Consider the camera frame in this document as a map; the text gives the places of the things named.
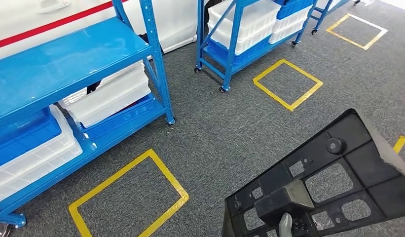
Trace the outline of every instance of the gray handle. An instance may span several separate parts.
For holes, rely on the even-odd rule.
[[[279,237],[293,237],[291,227],[293,226],[293,218],[290,214],[285,213],[279,222]]]

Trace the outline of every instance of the shelf post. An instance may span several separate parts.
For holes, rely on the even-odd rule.
[[[298,44],[301,40],[302,34],[304,34],[305,27],[307,26],[308,20],[310,19],[311,14],[313,13],[314,8],[316,7],[317,0],[314,0],[313,6],[310,8],[308,11],[307,19],[304,21],[304,24],[302,25],[302,30],[298,33],[296,36],[295,41],[293,43]]]
[[[239,35],[239,29],[240,29],[240,22],[241,22],[241,17],[243,15],[243,8],[244,8],[244,1],[238,0],[236,2],[236,9],[234,11],[234,20],[233,20],[233,28],[231,29],[231,40],[230,40],[230,46],[228,47],[228,57],[227,57],[227,62],[225,66],[225,77],[224,81],[222,83],[221,88],[224,91],[229,91],[230,90],[230,80],[232,76],[232,68],[233,68],[233,59],[234,59],[234,53],[236,51],[236,44],[237,44],[237,38]]]
[[[156,69],[156,79],[153,79],[160,89],[159,95],[162,105],[166,110],[166,121],[168,124],[174,124],[172,105],[170,102],[169,90],[167,87],[166,74],[164,71],[163,58],[160,50],[159,38],[157,36],[156,20],[153,13],[153,4],[151,0],[140,0],[141,11],[143,13],[144,24],[146,25],[148,42],[152,48],[151,56]]]
[[[202,70],[202,63],[201,63],[201,58],[203,57],[203,49],[204,46],[202,45],[202,42],[204,41],[204,15],[205,15],[205,6],[204,6],[204,0],[198,0],[198,25],[196,28],[196,43],[197,43],[197,51],[196,51],[196,67],[199,70]]]
[[[316,24],[316,26],[314,27],[314,29],[315,29],[316,31],[319,30],[319,27],[320,27],[321,23],[323,22],[324,18],[326,17],[327,11],[329,10],[330,5],[331,5],[332,2],[333,2],[333,0],[329,0],[329,2],[327,2],[327,5],[326,5],[326,7],[324,8],[323,12],[321,13],[320,18],[317,20],[317,24]]]

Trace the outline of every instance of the red stripe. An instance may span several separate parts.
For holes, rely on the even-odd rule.
[[[52,23],[49,23],[47,25],[43,25],[43,26],[40,26],[38,28],[26,31],[24,33],[20,33],[20,34],[11,36],[9,38],[2,39],[2,40],[0,40],[0,47],[6,46],[6,45],[11,44],[11,43],[15,43],[17,41],[26,39],[26,38],[34,36],[34,35],[38,35],[38,34],[43,33],[45,31],[54,29],[56,27],[59,27],[59,26],[62,26],[64,24],[67,24],[69,22],[78,20],[78,19],[83,18],[85,16],[92,15],[93,13],[105,10],[107,8],[110,8],[110,7],[112,7],[112,1],[106,2],[106,3],[98,5],[98,6],[95,6],[93,8],[90,8],[88,10],[85,10],[85,11],[82,11],[82,12],[79,12],[79,13],[76,13],[74,15],[68,16],[66,18],[60,19],[60,20],[52,22]]]

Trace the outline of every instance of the white plastic crate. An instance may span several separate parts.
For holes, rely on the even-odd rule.
[[[50,110],[62,133],[0,166],[0,201],[82,153],[63,113],[54,105]]]
[[[137,63],[134,63],[124,69],[119,70],[118,72],[107,76],[106,78],[101,80],[101,83],[99,84],[99,87],[107,84],[108,82],[110,82],[111,80],[120,78],[120,77],[124,77],[125,75],[127,75],[128,73],[132,72],[133,70],[139,68],[139,67],[144,67],[143,61],[139,61]],[[85,96],[87,93],[87,89],[83,88],[82,90],[79,90],[69,96],[67,96],[66,98],[62,99],[61,101],[59,101],[59,104],[61,107],[66,108],[66,105],[70,104],[70,103],[74,103],[75,101],[79,100],[80,98],[82,98],[83,96]]]
[[[274,43],[284,39],[285,37],[288,37],[289,35],[301,30],[302,25],[304,25],[305,20],[307,20],[307,18],[300,20],[298,23],[295,23],[292,26],[290,26],[282,31],[273,33],[272,36],[270,37],[269,43],[274,44]]]
[[[213,29],[214,25],[208,22],[208,29],[211,31]],[[268,37],[269,35],[272,34],[272,27],[273,24],[267,26],[265,29],[259,31],[259,33],[247,38],[247,39],[241,39],[238,40],[236,43],[236,51],[234,54],[239,55],[252,47],[253,45],[259,43],[262,41],[264,38]],[[221,43],[224,45],[227,49],[230,49],[230,35],[225,34],[224,32],[220,30],[216,30],[213,35],[211,36],[211,39]]]
[[[210,15],[209,22],[211,25],[216,25],[221,16],[224,14],[225,10],[227,10],[228,6],[230,6],[231,2],[231,0],[226,0],[208,8],[208,13]],[[278,14],[279,9],[281,9],[281,6],[271,0],[260,0],[246,6],[243,9],[237,39],[246,40],[273,24],[276,20],[276,15]],[[217,27],[216,31],[220,30],[226,35],[229,35],[229,37],[231,36],[234,11],[235,6],[226,15],[221,24]]]
[[[306,19],[308,16],[308,11],[313,7],[313,5],[308,6],[292,15],[289,15],[281,20],[276,20],[276,23],[273,25],[272,33],[278,33],[286,28],[292,27],[294,24],[299,23],[303,19]]]
[[[59,104],[84,127],[97,124],[151,92],[144,65],[140,62],[139,65],[117,79],[111,79],[94,92],[76,98],[74,102],[61,100]]]

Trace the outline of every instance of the white wall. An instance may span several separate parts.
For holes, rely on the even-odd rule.
[[[0,1],[0,40],[87,10],[108,0],[47,1],[60,1],[60,4],[65,1],[69,4],[52,12],[39,14],[38,12],[43,10],[40,0]],[[144,33],[145,27],[140,2],[138,0],[128,0],[124,3],[124,8],[136,33]],[[197,0],[153,0],[153,8],[160,44],[165,52],[195,41]],[[0,48],[0,59],[113,16],[115,16],[115,11],[111,7],[50,31],[4,46]]]

